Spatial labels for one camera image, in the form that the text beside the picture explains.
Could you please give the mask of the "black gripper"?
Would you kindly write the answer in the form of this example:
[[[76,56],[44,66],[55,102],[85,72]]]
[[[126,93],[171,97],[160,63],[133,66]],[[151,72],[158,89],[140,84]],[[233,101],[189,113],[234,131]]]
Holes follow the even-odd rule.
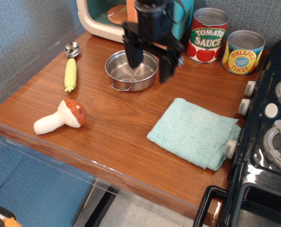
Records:
[[[183,44],[171,32],[174,1],[137,0],[138,22],[124,22],[124,46],[129,66],[134,69],[143,61],[143,50],[160,55],[159,82],[165,83],[181,66]]]

